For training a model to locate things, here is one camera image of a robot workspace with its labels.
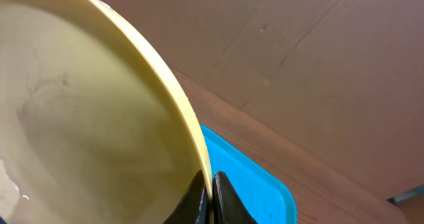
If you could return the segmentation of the yellow plate with large stain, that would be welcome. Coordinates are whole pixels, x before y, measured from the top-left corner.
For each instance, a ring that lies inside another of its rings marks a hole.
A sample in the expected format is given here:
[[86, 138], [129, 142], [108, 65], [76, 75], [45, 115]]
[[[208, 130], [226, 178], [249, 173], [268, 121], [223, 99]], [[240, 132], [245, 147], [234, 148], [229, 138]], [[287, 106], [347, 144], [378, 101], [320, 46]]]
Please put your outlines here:
[[163, 223], [209, 155], [181, 85], [100, 0], [1, 0], [1, 217]]

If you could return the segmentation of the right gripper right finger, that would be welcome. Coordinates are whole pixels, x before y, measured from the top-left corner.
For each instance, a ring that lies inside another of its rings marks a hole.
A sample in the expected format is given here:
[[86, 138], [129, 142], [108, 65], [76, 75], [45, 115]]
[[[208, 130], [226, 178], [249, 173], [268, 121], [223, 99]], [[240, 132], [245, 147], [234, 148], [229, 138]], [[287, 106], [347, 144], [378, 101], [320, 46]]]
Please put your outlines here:
[[213, 214], [214, 224], [258, 224], [222, 171], [213, 179]]

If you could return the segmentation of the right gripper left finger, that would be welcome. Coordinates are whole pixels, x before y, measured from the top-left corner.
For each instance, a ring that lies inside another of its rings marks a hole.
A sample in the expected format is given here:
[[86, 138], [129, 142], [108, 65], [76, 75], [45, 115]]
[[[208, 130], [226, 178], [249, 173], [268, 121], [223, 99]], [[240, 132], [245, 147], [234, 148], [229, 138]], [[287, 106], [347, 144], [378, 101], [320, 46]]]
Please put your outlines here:
[[164, 224], [209, 224], [209, 199], [201, 170]]

